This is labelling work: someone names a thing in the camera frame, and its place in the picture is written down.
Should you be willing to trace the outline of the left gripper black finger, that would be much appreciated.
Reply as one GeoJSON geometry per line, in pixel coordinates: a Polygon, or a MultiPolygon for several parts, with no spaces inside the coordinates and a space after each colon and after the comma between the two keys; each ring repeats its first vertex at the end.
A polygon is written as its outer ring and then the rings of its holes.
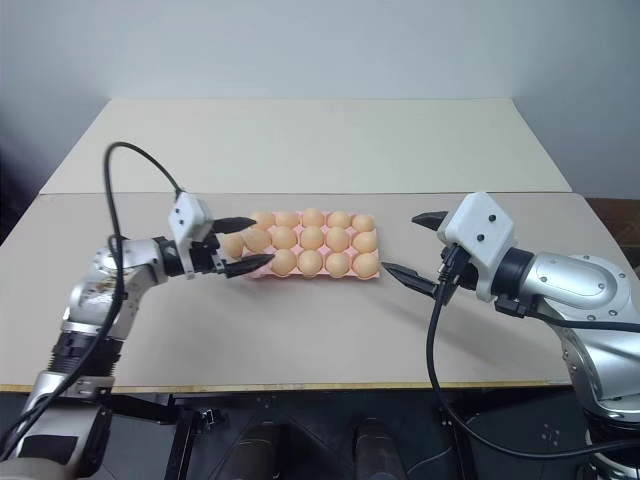
{"type": "Polygon", "coordinates": [[[227,278],[234,278],[250,274],[269,264],[274,254],[254,254],[243,257],[234,262],[223,262],[223,273],[227,278]]]}
{"type": "Polygon", "coordinates": [[[241,232],[253,225],[253,220],[247,217],[228,217],[216,219],[212,224],[214,233],[241,232]]]}

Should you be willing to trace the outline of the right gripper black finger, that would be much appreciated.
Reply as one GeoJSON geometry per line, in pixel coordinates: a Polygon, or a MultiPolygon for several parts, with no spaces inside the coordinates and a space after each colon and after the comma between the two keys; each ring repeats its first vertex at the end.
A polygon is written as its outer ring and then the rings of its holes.
{"type": "Polygon", "coordinates": [[[432,231],[437,231],[447,215],[447,211],[425,212],[413,216],[411,222],[432,231]]]}
{"type": "Polygon", "coordinates": [[[415,270],[391,262],[382,262],[381,265],[403,286],[428,297],[437,296],[438,284],[420,276],[415,270]]]}

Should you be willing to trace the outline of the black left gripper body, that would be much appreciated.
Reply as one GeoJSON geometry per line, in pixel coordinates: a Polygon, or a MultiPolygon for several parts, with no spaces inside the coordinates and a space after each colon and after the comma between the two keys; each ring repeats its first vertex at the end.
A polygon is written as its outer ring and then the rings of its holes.
{"type": "Polygon", "coordinates": [[[213,230],[209,231],[202,241],[193,241],[189,250],[195,273],[224,274],[226,263],[219,256],[220,242],[213,230]]]}

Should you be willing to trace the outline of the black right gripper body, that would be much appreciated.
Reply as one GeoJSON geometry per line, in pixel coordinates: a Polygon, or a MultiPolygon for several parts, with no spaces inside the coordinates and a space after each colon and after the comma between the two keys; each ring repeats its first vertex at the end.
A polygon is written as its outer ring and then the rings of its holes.
{"type": "Polygon", "coordinates": [[[457,288],[476,290],[477,269],[464,248],[457,244],[445,246],[440,256],[437,296],[452,296],[457,288]]]}

